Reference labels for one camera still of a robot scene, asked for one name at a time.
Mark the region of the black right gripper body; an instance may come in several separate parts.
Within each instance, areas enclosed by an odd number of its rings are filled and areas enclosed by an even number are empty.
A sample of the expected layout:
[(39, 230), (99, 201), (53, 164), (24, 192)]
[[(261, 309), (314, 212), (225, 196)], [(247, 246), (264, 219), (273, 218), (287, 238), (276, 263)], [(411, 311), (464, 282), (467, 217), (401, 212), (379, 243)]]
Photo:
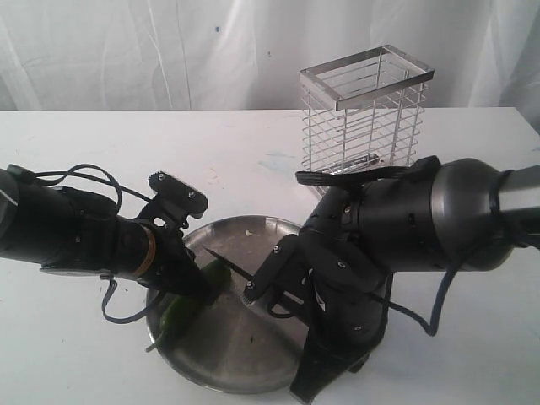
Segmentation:
[(388, 273), (363, 252), (303, 252), (310, 267), (309, 329), (356, 371), (379, 344), (387, 323), (381, 303)]

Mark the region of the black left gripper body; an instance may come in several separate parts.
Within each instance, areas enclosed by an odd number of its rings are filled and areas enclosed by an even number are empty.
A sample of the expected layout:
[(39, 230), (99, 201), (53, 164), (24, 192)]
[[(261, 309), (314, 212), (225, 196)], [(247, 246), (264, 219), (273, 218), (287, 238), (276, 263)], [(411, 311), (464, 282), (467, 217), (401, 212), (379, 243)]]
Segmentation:
[(196, 295), (192, 280), (194, 255), (186, 248), (181, 228), (165, 228), (143, 221), (155, 238), (155, 254), (149, 269), (143, 275), (143, 287), (164, 290), (167, 293)]

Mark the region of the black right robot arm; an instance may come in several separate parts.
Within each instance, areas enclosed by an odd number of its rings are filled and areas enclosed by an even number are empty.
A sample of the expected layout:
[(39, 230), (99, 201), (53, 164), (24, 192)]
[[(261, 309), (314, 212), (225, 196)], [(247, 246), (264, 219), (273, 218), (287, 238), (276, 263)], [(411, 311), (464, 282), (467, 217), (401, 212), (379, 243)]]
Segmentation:
[(499, 267), (515, 248), (539, 245), (539, 169), (496, 170), (477, 159), (435, 156), (331, 175), (300, 171), (297, 181), (327, 193), (299, 234), (307, 261), (309, 331), (290, 393), (304, 404), (341, 374), (359, 370), (381, 342), (399, 272), (440, 272), (429, 319), (435, 335), (460, 271)]

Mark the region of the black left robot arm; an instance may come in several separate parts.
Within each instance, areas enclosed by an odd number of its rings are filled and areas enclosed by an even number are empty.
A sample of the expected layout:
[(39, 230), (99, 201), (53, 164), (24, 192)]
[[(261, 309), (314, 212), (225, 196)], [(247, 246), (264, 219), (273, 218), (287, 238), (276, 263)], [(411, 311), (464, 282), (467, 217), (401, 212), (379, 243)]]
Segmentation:
[(183, 241), (188, 217), (201, 218), (207, 198), (163, 171), (148, 184), (154, 197), (126, 219), (119, 201), (10, 165), (1, 172), (1, 256), (46, 273), (107, 275), (210, 301), (215, 288)]

